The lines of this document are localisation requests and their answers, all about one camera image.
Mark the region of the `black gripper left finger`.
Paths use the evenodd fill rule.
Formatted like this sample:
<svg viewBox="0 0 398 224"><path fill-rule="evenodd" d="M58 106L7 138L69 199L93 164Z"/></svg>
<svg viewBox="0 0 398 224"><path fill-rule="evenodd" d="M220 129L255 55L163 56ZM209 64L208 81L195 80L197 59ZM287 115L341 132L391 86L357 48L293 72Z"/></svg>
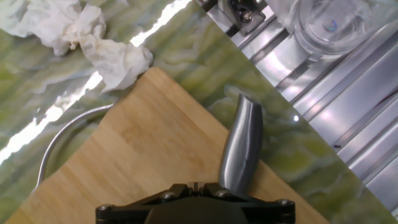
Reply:
<svg viewBox="0 0 398 224"><path fill-rule="evenodd" d="M95 210L95 222L96 224L144 223L155 206L193 196L194 190L194 182L173 184L169 189L128 205L103 204Z"/></svg>

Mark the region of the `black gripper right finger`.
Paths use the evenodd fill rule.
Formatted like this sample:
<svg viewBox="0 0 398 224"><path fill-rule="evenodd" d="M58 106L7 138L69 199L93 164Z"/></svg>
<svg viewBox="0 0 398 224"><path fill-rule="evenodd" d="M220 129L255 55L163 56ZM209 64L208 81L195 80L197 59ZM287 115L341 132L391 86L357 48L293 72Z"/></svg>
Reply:
<svg viewBox="0 0 398 224"><path fill-rule="evenodd" d="M210 220L232 223L295 223L295 202L289 199L263 201L236 193L218 183L196 183L196 196L207 199L200 209Z"/></svg>

